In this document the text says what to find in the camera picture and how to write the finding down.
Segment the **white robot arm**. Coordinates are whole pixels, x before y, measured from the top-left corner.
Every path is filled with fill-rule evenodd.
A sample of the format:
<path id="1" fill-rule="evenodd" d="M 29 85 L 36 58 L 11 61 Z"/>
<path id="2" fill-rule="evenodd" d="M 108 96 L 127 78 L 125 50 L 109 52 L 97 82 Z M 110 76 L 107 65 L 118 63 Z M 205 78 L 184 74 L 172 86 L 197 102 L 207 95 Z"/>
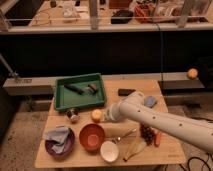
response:
<path id="1" fill-rule="evenodd" d="M 131 93 L 106 109 L 105 120 L 120 122 L 129 119 L 142 123 L 213 154 L 213 124 L 156 111 L 144 106 L 143 100 L 142 92 Z"/>

